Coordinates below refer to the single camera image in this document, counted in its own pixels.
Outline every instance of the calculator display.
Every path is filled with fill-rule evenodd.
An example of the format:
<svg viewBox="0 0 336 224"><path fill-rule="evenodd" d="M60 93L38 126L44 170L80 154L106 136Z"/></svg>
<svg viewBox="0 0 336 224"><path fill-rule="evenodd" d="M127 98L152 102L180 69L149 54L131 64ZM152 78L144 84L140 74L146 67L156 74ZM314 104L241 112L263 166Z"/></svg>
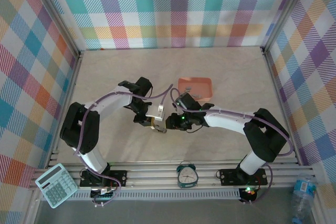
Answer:
<svg viewBox="0 0 336 224"><path fill-rule="evenodd" d="M50 173L48 173L45 177L43 177L42 179L40 179L38 182L40 184L43 184L45 181L47 181L49 178L51 178L52 176L54 176L60 170L62 170L62 168L59 167L59 166L57 166L54 170L52 170Z"/></svg>

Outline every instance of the bottle cap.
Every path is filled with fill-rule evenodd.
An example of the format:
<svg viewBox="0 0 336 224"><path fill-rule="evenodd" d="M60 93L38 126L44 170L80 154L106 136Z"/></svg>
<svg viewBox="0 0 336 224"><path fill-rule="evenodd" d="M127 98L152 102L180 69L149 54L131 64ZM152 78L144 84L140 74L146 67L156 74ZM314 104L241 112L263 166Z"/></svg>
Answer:
<svg viewBox="0 0 336 224"><path fill-rule="evenodd" d="M293 217L292 218L292 223L294 223L294 224L302 224L302 220L300 220L300 219L298 219L296 217Z"/></svg>

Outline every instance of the alarm clock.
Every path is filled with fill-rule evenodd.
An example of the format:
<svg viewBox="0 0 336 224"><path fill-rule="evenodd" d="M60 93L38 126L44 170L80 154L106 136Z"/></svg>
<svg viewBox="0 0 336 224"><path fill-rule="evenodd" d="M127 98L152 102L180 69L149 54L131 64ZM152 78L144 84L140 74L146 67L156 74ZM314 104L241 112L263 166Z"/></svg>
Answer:
<svg viewBox="0 0 336 224"><path fill-rule="evenodd" d="M177 185L180 188L191 188L197 185L198 174L194 164L179 165L176 171L178 173Z"/></svg>

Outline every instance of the plaid wallpaper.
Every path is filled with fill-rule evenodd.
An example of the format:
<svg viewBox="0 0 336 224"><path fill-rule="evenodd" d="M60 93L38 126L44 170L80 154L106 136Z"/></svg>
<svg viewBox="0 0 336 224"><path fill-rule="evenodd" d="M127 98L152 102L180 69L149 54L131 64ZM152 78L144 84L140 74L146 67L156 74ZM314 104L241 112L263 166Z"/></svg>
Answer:
<svg viewBox="0 0 336 224"><path fill-rule="evenodd" d="M0 0L0 223L18 223L75 57L41 0Z"/></svg>
<svg viewBox="0 0 336 224"><path fill-rule="evenodd" d="M55 0L79 48L260 46L286 0Z"/></svg>
<svg viewBox="0 0 336 224"><path fill-rule="evenodd" d="M336 223L336 0L299 0L271 55L303 162Z"/></svg>

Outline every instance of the orange tray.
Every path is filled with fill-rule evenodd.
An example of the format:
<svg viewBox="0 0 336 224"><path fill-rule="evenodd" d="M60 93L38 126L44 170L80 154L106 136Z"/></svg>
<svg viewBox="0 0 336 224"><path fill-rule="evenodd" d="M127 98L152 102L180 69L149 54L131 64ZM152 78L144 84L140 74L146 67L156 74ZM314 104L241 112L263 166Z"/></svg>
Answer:
<svg viewBox="0 0 336 224"><path fill-rule="evenodd" d="M182 94L188 92L195 101L208 102L212 97L210 78L183 77L179 78L178 90Z"/></svg>

